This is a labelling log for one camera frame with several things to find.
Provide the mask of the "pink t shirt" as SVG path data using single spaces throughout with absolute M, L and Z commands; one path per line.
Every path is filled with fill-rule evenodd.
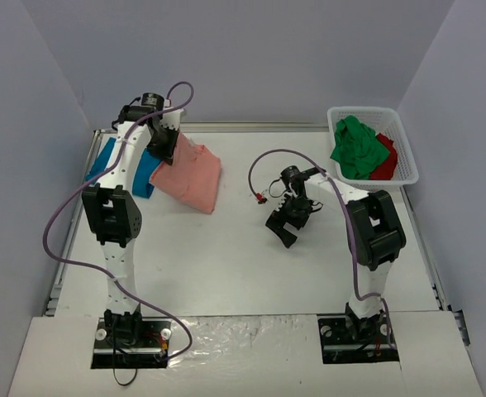
M 215 208 L 221 160 L 205 145 L 195 144 L 180 134 L 174 149 L 174 163 L 161 163 L 151 174 L 150 183 L 158 190 L 201 213 Z

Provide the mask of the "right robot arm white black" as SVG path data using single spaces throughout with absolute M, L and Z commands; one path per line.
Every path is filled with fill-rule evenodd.
M 301 171 L 289 166 L 279 180 L 285 190 L 265 226 L 285 247 L 297 240 L 286 225 L 299 230 L 322 208 L 333 208 L 345 216 L 347 242 L 355 260 L 353 292 L 345 306 L 345 331 L 354 341 L 366 340 L 383 318 L 382 295 L 388 273 L 406 245 L 391 195 L 345 184 L 315 167 Z

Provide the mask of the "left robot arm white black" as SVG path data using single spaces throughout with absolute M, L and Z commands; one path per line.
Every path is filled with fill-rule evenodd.
M 133 251 L 142 226 L 141 211 L 132 197 L 132 186 L 141 157 L 147 153 L 163 164 L 174 163 L 179 137 L 180 111 L 170 113 L 169 124 L 153 112 L 169 108 L 169 100 L 144 93 L 138 105 L 126 105 L 119 113 L 117 138 L 104 166 L 111 171 L 82 192 L 88 225 L 102 248 L 107 277 L 105 327 L 127 346 L 145 336 L 136 292 Z

